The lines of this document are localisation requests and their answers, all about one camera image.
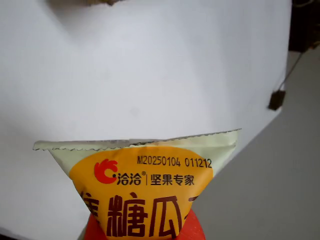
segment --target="white backdrop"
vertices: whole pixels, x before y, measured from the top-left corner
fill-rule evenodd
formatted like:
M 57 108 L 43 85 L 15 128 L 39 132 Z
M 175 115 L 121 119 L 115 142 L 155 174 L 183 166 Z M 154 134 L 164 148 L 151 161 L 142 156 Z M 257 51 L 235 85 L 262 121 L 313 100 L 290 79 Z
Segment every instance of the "white backdrop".
M 74 240 L 89 212 L 36 140 L 165 139 L 278 114 L 290 0 L 0 1 L 0 233 Z

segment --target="brand logo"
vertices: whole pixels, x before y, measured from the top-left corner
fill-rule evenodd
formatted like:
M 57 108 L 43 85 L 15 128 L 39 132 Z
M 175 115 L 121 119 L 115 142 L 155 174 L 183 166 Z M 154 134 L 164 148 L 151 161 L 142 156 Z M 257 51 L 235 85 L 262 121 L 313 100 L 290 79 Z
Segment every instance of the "brand logo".
M 117 161 L 114 161 L 114 160 L 109 161 L 109 159 L 105 159 L 101 163 L 97 162 L 94 165 L 95 178 L 102 184 L 114 183 L 117 180 L 116 175 L 113 174 L 112 177 L 109 177 L 106 175 L 106 170 L 110 169 L 114 173 L 116 173 L 118 171 L 118 167 L 116 166 L 117 164 L 118 164 Z

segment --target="snack packet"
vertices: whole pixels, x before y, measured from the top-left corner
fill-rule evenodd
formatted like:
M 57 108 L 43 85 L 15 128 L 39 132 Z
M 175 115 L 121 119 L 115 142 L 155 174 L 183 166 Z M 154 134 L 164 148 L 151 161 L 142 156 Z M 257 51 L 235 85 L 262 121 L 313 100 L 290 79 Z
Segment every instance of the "snack packet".
M 38 141 L 110 240 L 174 239 L 236 147 L 238 130 L 168 140 Z

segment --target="white wall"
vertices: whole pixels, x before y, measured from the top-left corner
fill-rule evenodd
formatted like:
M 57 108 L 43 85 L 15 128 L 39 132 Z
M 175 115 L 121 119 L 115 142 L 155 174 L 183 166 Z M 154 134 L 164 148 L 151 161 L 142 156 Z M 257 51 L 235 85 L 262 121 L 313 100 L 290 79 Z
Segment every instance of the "white wall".
M 278 112 L 290 0 L 0 1 L 0 228 L 76 239 L 88 210 L 36 140 L 170 138 Z
M 320 239 L 319 89 L 320 48 L 289 78 L 279 117 L 194 203 L 207 239 Z

